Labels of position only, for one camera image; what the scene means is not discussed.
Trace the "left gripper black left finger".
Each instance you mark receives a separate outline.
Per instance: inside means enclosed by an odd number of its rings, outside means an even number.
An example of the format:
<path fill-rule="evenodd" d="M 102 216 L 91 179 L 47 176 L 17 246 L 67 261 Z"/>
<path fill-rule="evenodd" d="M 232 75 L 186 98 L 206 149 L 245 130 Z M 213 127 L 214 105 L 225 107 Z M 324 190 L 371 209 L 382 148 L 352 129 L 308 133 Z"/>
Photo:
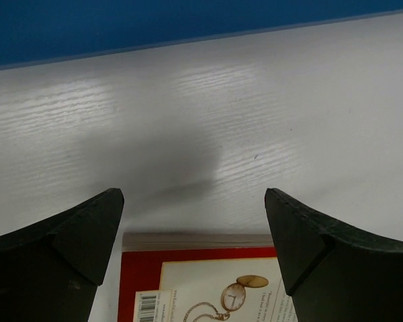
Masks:
<path fill-rule="evenodd" d="M 87 321 L 124 208 L 117 188 L 0 236 L 0 321 Z"/>

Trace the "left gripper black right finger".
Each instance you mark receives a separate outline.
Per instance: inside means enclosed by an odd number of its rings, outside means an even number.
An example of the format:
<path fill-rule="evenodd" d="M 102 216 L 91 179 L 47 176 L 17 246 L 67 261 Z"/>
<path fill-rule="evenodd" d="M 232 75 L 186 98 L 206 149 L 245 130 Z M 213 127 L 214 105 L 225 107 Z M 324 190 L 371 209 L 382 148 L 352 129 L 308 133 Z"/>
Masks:
<path fill-rule="evenodd" d="M 298 321 L 403 321 L 403 241 L 325 215 L 279 189 L 265 210 Z"/>

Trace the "red bordered cream book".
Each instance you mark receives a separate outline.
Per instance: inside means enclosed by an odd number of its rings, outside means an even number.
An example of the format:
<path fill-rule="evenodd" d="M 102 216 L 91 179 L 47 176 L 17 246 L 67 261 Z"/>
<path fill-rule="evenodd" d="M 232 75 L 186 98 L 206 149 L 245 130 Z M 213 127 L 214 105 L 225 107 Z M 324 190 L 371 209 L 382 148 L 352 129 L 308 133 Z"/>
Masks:
<path fill-rule="evenodd" d="M 269 235 L 124 235 L 119 321 L 296 319 Z"/>

